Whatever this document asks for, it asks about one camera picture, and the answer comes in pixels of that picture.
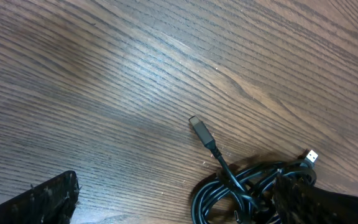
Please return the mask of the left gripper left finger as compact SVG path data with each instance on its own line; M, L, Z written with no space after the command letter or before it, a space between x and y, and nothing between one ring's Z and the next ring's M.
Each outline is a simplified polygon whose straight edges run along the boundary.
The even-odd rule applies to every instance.
M0 204L0 224L69 224L79 192L76 172L65 171Z

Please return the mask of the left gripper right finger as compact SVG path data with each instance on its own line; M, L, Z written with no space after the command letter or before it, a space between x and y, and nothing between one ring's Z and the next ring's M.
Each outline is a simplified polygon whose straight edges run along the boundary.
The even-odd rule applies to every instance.
M279 176L273 199L282 223L358 224L358 197L329 192Z

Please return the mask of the black USB-A to C cable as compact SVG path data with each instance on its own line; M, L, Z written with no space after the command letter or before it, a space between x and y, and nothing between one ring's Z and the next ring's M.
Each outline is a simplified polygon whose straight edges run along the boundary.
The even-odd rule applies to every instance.
M280 223L273 202L273 184L282 175L313 186L316 183L314 162L306 157L293 161L265 161L233 173L223 155L215 153L222 166L216 177L195 192L191 201L191 219L196 224L208 224L208 215L220 200L232 197L237 205L237 223Z

